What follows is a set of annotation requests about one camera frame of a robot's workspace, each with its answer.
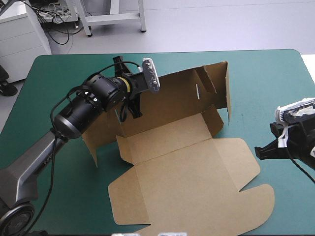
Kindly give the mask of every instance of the drawer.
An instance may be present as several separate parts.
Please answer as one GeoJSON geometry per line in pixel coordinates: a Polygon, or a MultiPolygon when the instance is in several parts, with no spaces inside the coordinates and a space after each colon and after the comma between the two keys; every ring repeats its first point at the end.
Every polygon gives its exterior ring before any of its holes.
{"type": "Polygon", "coordinates": [[[41,46],[36,32],[26,33],[0,41],[0,58],[41,46]]]}
{"type": "Polygon", "coordinates": [[[0,58],[0,65],[10,75],[10,83],[25,79],[31,69],[35,58],[39,55],[46,55],[44,47],[40,46],[19,53],[14,53],[0,58]]]}
{"type": "Polygon", "coordinates": [[[34,32],[28,17],[0,23],[0,41],[34,32]]]}

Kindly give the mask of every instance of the person's foot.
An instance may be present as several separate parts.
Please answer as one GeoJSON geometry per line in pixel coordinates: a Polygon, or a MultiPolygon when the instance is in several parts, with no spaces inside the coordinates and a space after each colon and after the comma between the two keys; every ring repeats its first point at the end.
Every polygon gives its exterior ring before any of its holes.
{"type": "Polygon", "coordinates": [[[0,81],[0,94],[3,96],[14,96],[18,92],[18,89],[7,81],[0,81]]]}

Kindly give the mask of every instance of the unfolded cardboard box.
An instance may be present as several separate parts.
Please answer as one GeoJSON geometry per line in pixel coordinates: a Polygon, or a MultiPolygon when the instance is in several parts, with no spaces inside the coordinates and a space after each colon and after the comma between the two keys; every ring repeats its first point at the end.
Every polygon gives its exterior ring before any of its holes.
{"type": "Polygon", "coordinates": [[[117,224],[151,224],[142,236],[236,236],[263,224],[274,206],[270,185],[241,191],[259,165],[241,139],[215,139],[231,118],[227,62],[160,77],[158,94],[141,97],[138,119],[120,123],[113,110],[84,134],[96,149],[117,140],[134,166],[108,187],[117,224]]]}

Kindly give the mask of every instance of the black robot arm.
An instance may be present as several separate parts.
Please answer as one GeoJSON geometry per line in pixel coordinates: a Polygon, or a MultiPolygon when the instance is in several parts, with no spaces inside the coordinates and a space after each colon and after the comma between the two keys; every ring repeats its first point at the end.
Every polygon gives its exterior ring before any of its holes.
{"type": "Polygon", "coordinates": [[[79,138],[102,112],[121,102],[121,122],[126,119],[127,110],[134,118],[142,115],[140,94],[146,90],[158,92],[158,76],[151,59],[143,59],[142,67],[139,66],[139,72],[135,74],[125,63],[136,64],[116,57],[111,65],[115,66],[115,77],[101,75],[108,66],[71,89],[52,109],[53,128],[10,166],[0,170],[0,236],[24,233],[34,215],[30,201],[38,197],[37,177],[51,160],[54,161],[55,154],[68,140],[79,138]],[[71,99],[70,95],[74,93],[76,95],[71,99]],[[54,117],[54,109],[66,99],[69,104],[54,117]]]}

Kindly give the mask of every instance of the white table frame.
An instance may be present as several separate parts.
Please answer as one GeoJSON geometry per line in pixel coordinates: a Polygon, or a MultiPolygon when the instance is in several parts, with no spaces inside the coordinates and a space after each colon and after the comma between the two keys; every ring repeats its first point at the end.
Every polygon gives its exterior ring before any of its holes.
{"type": "Polygon", "coordinates": [[[80,16],[83,28],[87,36],[92,36],[91,26],[112,25],[130,22],[141,23],[141,31],[146,32],[146,22],[144,15],[143,0],[138,0],[139,12],[119,13],[119,0],[110,0],[110,14],[100,16],[88,16],[85,10],[83,0],[75,0],[78,14],[80,16]]]}

